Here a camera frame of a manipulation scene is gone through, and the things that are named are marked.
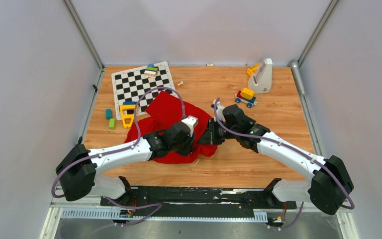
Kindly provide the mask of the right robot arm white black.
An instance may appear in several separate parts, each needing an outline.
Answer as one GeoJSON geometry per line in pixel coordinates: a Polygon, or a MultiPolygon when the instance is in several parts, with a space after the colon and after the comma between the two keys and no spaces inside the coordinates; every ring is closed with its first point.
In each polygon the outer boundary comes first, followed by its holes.
{"type": "Polygon", "coordinates": [[[234,139],[241,147],[273,158],[304,178],[303,181],[273,180],[264,194],[267,206],[276,208],[287,201],[308,202],[328,215],[336,214],[340,208],[354,209],[350,198],[354,184],[340,157],[325,158],[287,142],[245,115],[237,105],[224,107],[214,101],[211,108],[214,115],[199,144],[221,145],[234,139]]]}

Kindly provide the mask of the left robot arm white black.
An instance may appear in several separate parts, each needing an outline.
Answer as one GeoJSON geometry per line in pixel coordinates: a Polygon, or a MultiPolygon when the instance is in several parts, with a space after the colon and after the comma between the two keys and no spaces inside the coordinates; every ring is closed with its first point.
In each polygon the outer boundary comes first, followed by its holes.
{"type": "Polygon", "coordinates": [[[196,118],[187,117],[168,130],[151,132],[128,143],[90,150],[83,144],[75,145],[56,168],[62,196],[67,201],[76,201],[97,195],[114,199],[121,206],[128,205],[132,192],[127,189],[127,181],[103,173],[131,163],[163,158],[171,152],[190,154],[197,124],[196,118]]]}

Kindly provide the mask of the red garment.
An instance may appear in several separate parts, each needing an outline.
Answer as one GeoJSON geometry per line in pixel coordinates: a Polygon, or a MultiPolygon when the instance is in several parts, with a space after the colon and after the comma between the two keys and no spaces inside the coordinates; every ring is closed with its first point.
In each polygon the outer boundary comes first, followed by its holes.
{"type": "Polygon", "coordinates": [[[138,124],[133,124],[129,130],[126,142],[134,141],[138,138],[138,130],[143,138],[153,140],[148,134],[154,136],[158,133],[160,140],[168,145],[171,151],[165,157],[157,157],[154,161],[165,164],[192,163],[199,156],[211,157],[217,150],[216,145],[198,144],[199,138],[204,134],[208,126],[210,115],[204,110],[187,102],[181,102],[177,97],[161,91],[153,102],[148,106],[146,112],[150,115],[145,119],[140,119],[138,124]],[[194,128],[194,134],[190,135],[190,129],[181,122],[188,116],[198,118],[198,125],[194,128]],[[189,156],[181,156],[176,153],[182,142],[188,137],[194,137],[193,150],[189,156]]]}

